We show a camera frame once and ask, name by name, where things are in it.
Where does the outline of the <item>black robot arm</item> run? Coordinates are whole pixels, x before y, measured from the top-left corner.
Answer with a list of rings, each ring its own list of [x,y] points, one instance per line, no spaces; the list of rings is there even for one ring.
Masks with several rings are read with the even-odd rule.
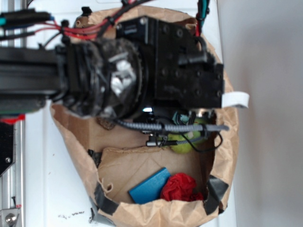
[[[223,65],[204,39],[146,15],[119,23],[114,39],[0,50],[0,116],[8,120],[48,99],[82,118],[134,119],[146,107],[221,108],[223,93]]]

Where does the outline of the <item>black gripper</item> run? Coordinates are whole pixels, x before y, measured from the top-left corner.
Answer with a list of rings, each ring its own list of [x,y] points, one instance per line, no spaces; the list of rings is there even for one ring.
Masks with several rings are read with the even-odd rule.
[[[203,38],[186,28],[151,17],[120,23],[117,38],[135,45],[143,67],[140,103],[177,109],[221,108],[223,65]]]

